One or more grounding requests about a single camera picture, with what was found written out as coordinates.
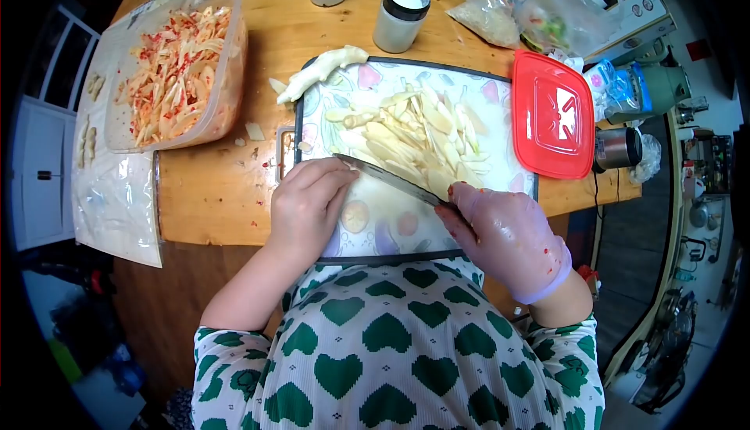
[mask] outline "green and white sweater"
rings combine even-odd
[[[195,334],[195,428],[599,428],[596,321],[525,339],[467,259],[315,267],[257,332]]]

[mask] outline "pink plastic glove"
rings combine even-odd
[[[570,251],[528,195],[455,182],[448,196],[476,238],[451,210],[435,207],[437,216],[474,265],[503,283],[518,302],[535,303],[566,279],[572,268]]]

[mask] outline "sleeve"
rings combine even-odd
[[[547,378],[545,406],[564,428],[602,424],[604,390],[596,364],[594,314],[578,324],[555,328],[531,322],[526,341],[539,358]]]
[[[199,327],[193,341],[193,427],[240,428],[268,361],[271,341],[257,332],[208,327]]]

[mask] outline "red container lid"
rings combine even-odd
[[[579,180],[594,161],[594,103],[584,77],[565,64],[516,50],[511,110],[513,147],[530,171]]]

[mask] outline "knife blade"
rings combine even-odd
[[[378,181],[383,181],[390,187],[396,188],[399,191],[412,196],[413,198],[431,205],[432,207],[441,206],[451,210],[464,222],[464,225],[466,225],[466,227],[472,232],[472,234],[474,235],[474,239],[477,239],[474,228],[466,219],[464,219],[461,211],[458,210],[458,207],[453,202],[442,200],[441,198],[437,197],[435,193],[427,191],[426,189],[414,184],[413,182],[405,180],[398,174],[393,174],[388,170],[384,170],[379,166],[376,166],[375,164],[371,164],[365,162],[364,160],[360,160],[353,156],[344,155],[341,153],[334,153],[333,156],[340,159],[342,162],[348,164],[349,166],[357,168],[362,173],[365,173]]]

